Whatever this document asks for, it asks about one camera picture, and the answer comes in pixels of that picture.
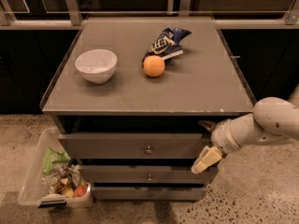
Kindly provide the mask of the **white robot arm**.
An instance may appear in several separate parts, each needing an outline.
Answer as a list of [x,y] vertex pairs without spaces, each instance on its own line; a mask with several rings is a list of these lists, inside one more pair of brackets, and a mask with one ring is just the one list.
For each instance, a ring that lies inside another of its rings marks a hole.
[[251,113],[219,122],[200,119],[199,125],[210,132],[210,146],[205,146],[192,165],[194,174],[204,172],[225,155],[248,145],[272,146],[285,140],[299,140],[299,85],[288,100],[266,97]]

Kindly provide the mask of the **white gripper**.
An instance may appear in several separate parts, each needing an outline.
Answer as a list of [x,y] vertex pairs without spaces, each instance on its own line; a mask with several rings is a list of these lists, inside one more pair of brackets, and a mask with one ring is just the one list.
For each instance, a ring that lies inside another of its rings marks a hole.
[[191,170],[194,174],[204,172],[208,167],[220,161],[223,153],[236,152],[240,146],[234,140],[231,132],[231,120],[227,119],[216,123],[212,120],[199,120],[198,124],[211,133],[211,142],[214,147],[205,146],[195,160]]

